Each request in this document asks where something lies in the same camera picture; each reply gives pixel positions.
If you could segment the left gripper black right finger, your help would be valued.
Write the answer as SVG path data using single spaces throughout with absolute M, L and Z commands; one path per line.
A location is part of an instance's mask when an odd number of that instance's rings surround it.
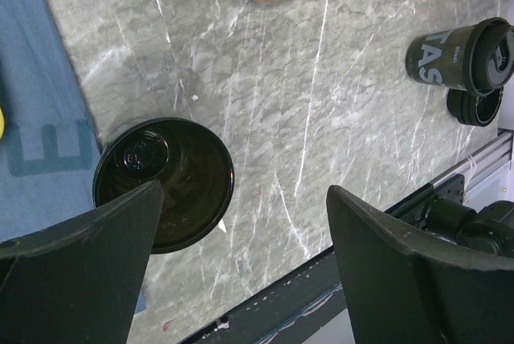
M 513 257 L 453 244 L 340 186 L 326 205 L 356 342 L 512 342 Z

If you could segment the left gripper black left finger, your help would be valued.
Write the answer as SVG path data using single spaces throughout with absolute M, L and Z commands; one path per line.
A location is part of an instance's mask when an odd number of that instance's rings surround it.
M 163 204 L 157 181 L 1 243 L 3 343 L 125 343 Z

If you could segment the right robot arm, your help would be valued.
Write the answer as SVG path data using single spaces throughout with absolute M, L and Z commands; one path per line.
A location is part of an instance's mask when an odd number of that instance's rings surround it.
M 424 206 L 418 227 L 465 248 L 513 257 L 513 203 L 509 201 L 499 200 L 476 211 L 436 196 Z

